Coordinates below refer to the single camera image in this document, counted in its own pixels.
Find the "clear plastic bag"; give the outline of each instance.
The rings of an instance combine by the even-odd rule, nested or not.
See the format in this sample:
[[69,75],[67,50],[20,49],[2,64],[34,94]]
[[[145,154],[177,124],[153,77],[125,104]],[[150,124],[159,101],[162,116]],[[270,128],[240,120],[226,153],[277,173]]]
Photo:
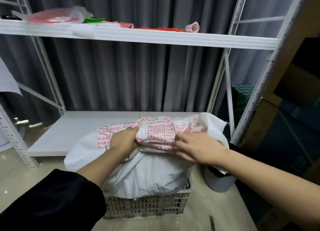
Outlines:
[[27,22],[33,23],[82,23],[86,17],[93,15],[82,6],[71,8],[57,8],[46,10],[31,15],[12,11],[12,14]]

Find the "metal shelving unit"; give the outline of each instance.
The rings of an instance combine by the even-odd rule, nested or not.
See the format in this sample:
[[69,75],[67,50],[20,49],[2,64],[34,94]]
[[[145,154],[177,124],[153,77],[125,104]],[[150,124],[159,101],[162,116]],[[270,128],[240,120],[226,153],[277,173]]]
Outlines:
[[[19,83],[19,87],[32,95],[50,103],[57,107],[60,111],[61,118],[53,124],[53,126],[41,138],[28,149],[23,139],[19,135],[15,126],[12,124],[6,112],[0,105],[0,126],[5,132],[10,142],[14,145],[19,155],[30,168],[36,168],[36,156],[65,156],[69,149],[83,136],[103,124],[111,124],[114,122],[136,121],[139,117],[165,115],[165,116],[189,116],[193,113],[186,112],[78,112],[66,111],[61,93],[58,88],[56,79],[43,46],[41,37],[58,37],[58,38],[82,38],[112,41],[127,41],[141,43],[157,43],[157,44],[175,44],[175,45],[191,45],[205,47],[222,47],[224,48],[214,86],[212,89],[207,112],[211,113],[218,90],[225,74],[227,85],[227,99],[230,119],[230,134],[233,144],[239,143],[245,129],[250,122],[255,107],[261,99],[264,85],[272,68],[272,64],[281,49],[282,43],[286,37],[287,31],[300,9],[303,0],[293,0],[288,13],[285,16],[267,17],[250,20],[241,20],[242,10],[246,0],[237,0],[234,14],[232,17],[230,29],[227,35],[221,34],[203,34],[203,33],[176,33],[169,31],[154,31],[140,29],[125,29],[105,27],[101,24],[28,24],[24,21],[2,20],[0,19],[0,34],[11,35],[28,35],[31,36],[35,49],[38,53],[40,62],[45,71],[49,82],[54,101],[42,96],[32,89]],[[28,0],[16,0],[16,2],[0,0],[0,3],[17,6],[21,13],[31,14]],[[236,31],[240,23],[266,22],[283,20],[281,29],[277,38],[261,38],[249,36],[236,36]],[[265,67],[258,79],[254,91],[249,99],[245,111],[236,128],[234,125],[233,105],[231,95],[229,55],[232,48],[242,49],[259,49],[269,50],[270,55],[266,58]]]

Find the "plastic crate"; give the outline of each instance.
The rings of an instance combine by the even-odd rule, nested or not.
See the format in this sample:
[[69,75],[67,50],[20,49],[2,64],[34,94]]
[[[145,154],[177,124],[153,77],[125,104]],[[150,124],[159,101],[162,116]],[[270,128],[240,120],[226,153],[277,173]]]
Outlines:
[[151,217],[162,215],[180,215],[186,206],[189,193],[193,191],[193,183],[189,177],[184,188],[175,194],[145,196],[137,199],[124,199],[109,196],[104,191],[106,214],[109,220],[128,219],[134,217]]

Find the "pink rolled item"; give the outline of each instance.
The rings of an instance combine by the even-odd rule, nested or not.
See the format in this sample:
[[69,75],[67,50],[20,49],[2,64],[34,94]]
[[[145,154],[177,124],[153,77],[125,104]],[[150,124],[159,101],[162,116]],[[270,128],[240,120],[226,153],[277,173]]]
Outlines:
[[194,22],[194,23],[186,26],[186,32],[195,32],[195,33],[197,33],[199,31],[199,29],[200,29],[200,26],[199,26],[199,24],[197,22]]

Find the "forearm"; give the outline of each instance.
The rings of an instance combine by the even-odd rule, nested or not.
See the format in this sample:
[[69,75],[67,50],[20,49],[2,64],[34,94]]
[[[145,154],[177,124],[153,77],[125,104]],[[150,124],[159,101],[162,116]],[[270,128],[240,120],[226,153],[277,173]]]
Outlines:
[[106,178],[124,158],[125,157],[120,151],[110,148],[100,157],[79,169],[77,173],[85,177],[87,180],[94,182],[101,188]]
[[219,167],[247,184],[304,228],[320,229],[320,186],[226,150]]

